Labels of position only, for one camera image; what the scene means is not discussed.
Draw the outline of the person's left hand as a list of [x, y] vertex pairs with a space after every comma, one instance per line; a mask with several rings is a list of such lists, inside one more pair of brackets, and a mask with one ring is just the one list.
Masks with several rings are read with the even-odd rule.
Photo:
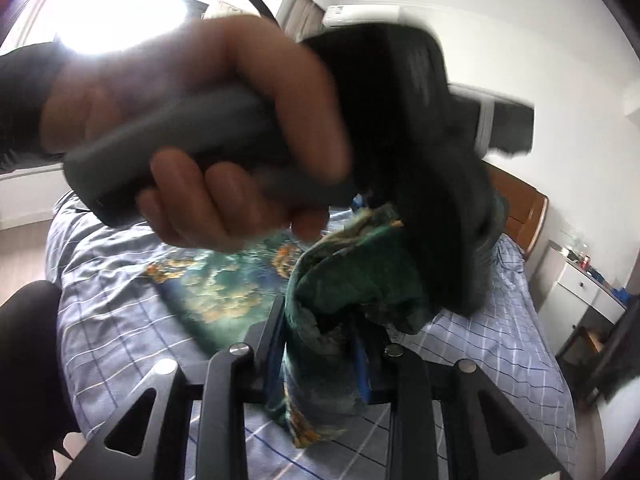
[[350, 174], [326, 66], [250, 14], [66, 56], [39, 141], [105, 222], [137, 209], [163, 242], [216, 252], [284, 228], [315, 240]]

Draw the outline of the left forearm dark sleeve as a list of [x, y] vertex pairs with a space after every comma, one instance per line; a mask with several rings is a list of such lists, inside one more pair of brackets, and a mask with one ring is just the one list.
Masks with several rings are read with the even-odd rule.
[[31, 44], [0, 58], [0, 168], [2, 174], [60, 162], [40, 140], [40, 120], [70, 51], [59, 42]]

